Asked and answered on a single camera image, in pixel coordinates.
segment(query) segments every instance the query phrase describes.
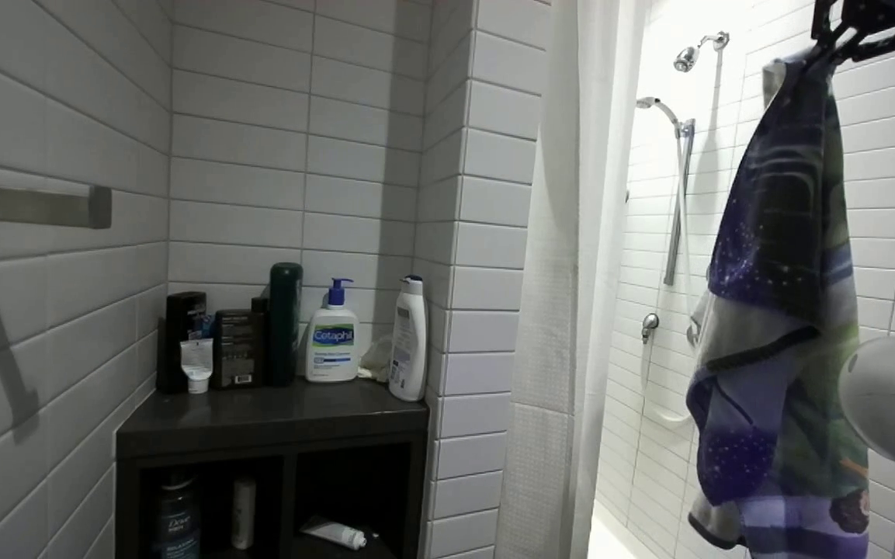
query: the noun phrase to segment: shower faucet handle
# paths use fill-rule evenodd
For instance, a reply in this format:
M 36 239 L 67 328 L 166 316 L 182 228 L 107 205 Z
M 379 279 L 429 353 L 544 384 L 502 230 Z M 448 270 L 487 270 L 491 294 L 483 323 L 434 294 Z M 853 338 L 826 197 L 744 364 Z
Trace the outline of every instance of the shower faucet handle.
M 650 339 L 650 334 L 654 333 L 654 330 L 660 325 L 661 319 L 658 318 L 654 312 L 651 312 L 643 318 L 643 321 L 641 322 L 640 337 L 645 345 Z

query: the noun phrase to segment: patterned towel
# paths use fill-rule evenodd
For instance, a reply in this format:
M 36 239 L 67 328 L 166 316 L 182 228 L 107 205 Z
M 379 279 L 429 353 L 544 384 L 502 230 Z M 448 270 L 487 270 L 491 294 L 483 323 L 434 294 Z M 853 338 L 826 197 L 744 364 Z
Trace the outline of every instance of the patterned towel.
M 755 559 L 863 559 L 867 449 L 838 400 L 858 343 L 833 61 L 785 61 L 716 237 L 698 370 L 705 498 L 689 520 Z

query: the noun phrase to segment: white shower curtain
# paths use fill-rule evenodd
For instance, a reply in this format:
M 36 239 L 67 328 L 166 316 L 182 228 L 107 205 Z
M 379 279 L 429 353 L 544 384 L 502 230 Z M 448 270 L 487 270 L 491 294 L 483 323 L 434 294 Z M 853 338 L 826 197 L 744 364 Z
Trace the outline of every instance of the white shower curtain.
M 497 558 L 585 558 L 648 0 L 557 0 Z

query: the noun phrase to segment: bathroom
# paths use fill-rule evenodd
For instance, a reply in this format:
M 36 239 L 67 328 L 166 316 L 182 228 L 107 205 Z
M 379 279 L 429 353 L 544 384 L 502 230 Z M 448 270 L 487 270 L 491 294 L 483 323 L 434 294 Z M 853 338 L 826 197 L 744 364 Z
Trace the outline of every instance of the bathroom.
M 298 262 L 302 325 L 351 277 L 363 347 L 425 280 L 419 557 L 749 558 L 689 527 L 686 304 L 761 68 L 812 24 L 810 0 L 0 0 L 0 183 L 113 192 L 109 229 L 0 220 L 0 557 L 115 557 L 114 432 L 154 397 L 165 297 L 246 307 Z M 895 52 L 833 84 L 860 338 L 894 336 Z M 648 96 L 695 120 L 674 286 L 678 148 Z M 887 559 L 895 463 L 869 466 Z

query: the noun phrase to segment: shower hose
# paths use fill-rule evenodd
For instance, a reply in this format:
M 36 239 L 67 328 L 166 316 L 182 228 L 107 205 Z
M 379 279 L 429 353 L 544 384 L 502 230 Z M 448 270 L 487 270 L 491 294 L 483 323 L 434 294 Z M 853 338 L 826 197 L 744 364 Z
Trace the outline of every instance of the shower hose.
M 682 275 L 684 275 L 684 279 L 682 279 L 682 293 L 685 296 L 685 319 L 689 321 L 689 325 L 692 323 L 692 274 L 691 274 L 691 263 L 689 259 L 691 258 L 691 252 L 689 252 L 689 207 L 685 202 L 685 174 L 688 169 L 685 167 L 685 159 L 682 158 L 682 138 L 681 134 L 675 135 L 675 148 L 677 148 L 677 156 L 678 156 L 678 190 L 675 192 L 675 195 L 678 196 L 678 220 L 681 225 L 681 237 L 682 237 L 682 252 L 684 252 L 685 257 L 682 258 Z M 642 363 L 641 370 L 643 374 L 641 375 L 641 390 L 643 391 L 643 406 L 647 407 L 647 386 L 648 386 L 648 377 L 650 376 L 650 354 L 653 352 L 654 344 L 653 341 L 651 344 L 647 345 L 647 358 L 646 363 Z M 689 421 L 692 420 L 692 415 L 689 413 L 685 413 L 684 415 L 676 415 L 667 411 L 659 404 L 654 404 L 654 406 L 650 407 L 650 410 L 653 412 L 657 420 L 669 429 L 677 429 L 678 427 L 682 427 L 682 425 L 688 424 Z

